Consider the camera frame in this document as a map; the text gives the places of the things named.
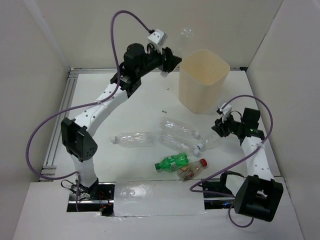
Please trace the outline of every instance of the red bottle cap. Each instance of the red bottle cap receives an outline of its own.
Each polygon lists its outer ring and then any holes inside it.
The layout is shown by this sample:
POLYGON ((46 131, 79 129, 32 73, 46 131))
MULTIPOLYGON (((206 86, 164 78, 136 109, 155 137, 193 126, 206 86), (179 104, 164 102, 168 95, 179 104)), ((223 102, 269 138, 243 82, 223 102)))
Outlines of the red bottle cap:
POLYGON ((204 166, 204 167, 206 167, 208 164, 207 164, 207 161, 204 159, 204 158, 202 158, 202 159, 200 159, 200 163, 204 166))

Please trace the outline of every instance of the green bottle cap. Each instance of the green bottle cap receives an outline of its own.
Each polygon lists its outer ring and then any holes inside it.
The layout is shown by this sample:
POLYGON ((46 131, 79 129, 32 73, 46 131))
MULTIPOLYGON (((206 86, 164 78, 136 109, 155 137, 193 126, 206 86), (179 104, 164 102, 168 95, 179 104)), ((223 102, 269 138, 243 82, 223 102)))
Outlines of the green bottle cap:
POLYGON ((159 163, 156 163, 154 166, 156 170, 159 170, 161 168, 159 163))

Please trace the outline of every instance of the bottle with red cap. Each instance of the bottle with red cap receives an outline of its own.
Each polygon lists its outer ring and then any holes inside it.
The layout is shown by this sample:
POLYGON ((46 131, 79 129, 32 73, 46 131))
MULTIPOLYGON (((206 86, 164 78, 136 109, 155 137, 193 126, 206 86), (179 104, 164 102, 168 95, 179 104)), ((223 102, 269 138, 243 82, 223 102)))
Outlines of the bottle with red cap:
POLYGON ((206 166, 207 161, 202 158, 199 161, 191 162, 183 167, 180 167, 176 173, 181 181, 185 181, 192 179, 206 166))

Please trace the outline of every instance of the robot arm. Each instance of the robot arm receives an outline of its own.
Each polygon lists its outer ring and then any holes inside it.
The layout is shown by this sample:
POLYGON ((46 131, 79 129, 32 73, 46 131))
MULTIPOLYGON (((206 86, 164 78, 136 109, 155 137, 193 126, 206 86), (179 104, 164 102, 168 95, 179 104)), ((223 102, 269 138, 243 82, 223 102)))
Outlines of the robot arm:
POLYGON ((80 188, 88 198, 95 196, 99 185, 93 162, 98 145, 93 136, 100 124, 139 88, 141 77, 155 68, 170 73, 182 60, 174 56, 170 48, 162 48, 166 38, 167 35, 157 29, 148 37, 147 52, 139 43, 129 45, 123 56, 124 61, 120 64, 120 85, 115 95, 101 102, 116 89, 118 73, 97 98, 97 105, 89 107, 72 120, 66 117, 61 122, 62 143, 71 155, 75 170, 81 175, 80 188))
POLYGON ((245 108, 241 122, 235 121, 232 116, 232 107, 228 104, 217 111, 223 114, 215 121, 212 129, 220 137, 234 134, 240 140, 245 156, 248 156, 258 147, 259 151, 246 160, 247 177, 240 174, 226 172, 221 179, 235 196, 234 210, 237 214, 271 222, 277 211, 284 188, 281 183, 275 182, 261 141, 264 133, 258 130, 260 111, 245 108))

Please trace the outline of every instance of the plastic container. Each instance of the plastic container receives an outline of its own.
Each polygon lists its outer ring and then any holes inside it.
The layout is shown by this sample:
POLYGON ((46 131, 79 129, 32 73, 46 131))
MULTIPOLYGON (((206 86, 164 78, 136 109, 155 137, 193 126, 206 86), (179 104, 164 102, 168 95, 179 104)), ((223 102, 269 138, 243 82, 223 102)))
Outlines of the plastic container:
POLYGON ((218 135, 215 131, 212 131, 205 135, 200 142, 196 145, 200 151, 205 151, 209 149, 214 149, 219 146, 222 142, 222 137, 218 135))
POLYGON ((207 165, 207 161, 204 158, 202 158, 199 161, 191 162, 183 167, 180 167, 176 174, 178 175, 181 181, 189 180, 192 179, 195 175, 197 175, 207 165))
POLYGON ((189 160, 187 158, 187 154, 179 153, 177 155, 167 156, 161 162, 156 163, 155 169, 157 171, 165 171, 172 173, 177 171, 179 168, 188 164, 189 160))
POLYGON ((159 143, 178 151, 179 153, 193 154, 198 156, 199 149, 181 137, 163 131, 159 136, 159 143))
POLYGON ((179 100, 198 114, 214 105, 230 66, 209 50, 198 50, 180 63, 179 100))
POLYGON ((111 142, 125 148, 152 147, 156 144, 156 136, 152 132, 122 133, 112 137, 111 142))
POLYGON ((163 117, 161 119, 160 127, 163 130, 172 134, 176 134, 182 138, 186 138, 186 139, 200 138, 199 132, 194 130, 192 126, 182 121, 174 120, 169 117, 163 117))

